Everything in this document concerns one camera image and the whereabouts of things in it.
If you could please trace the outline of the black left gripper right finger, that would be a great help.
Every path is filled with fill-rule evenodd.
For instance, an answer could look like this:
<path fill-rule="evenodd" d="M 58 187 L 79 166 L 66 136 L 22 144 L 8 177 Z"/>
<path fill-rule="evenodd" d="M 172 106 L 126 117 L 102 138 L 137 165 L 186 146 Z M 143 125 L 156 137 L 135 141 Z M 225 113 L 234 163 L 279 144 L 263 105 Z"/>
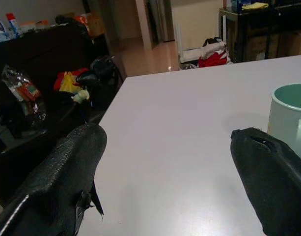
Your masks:
<path fill-rule="evenodd" d="M 301 236 L 301 159 L 256 128 L 231 133 L 232 159 L 268 236 Z"/>

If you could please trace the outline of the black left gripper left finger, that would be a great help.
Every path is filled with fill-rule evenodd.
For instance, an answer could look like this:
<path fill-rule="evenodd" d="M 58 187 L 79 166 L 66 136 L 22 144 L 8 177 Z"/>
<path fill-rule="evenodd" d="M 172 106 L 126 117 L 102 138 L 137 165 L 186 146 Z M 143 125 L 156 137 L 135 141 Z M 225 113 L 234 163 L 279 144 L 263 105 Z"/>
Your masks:
<path fill-rule="evenodd" d="M 0 236 L 75 236 L 87 209 L 103 213 L 94 177 L 106 145 L 97 124 L 72 130 L 3 208 Z"/>

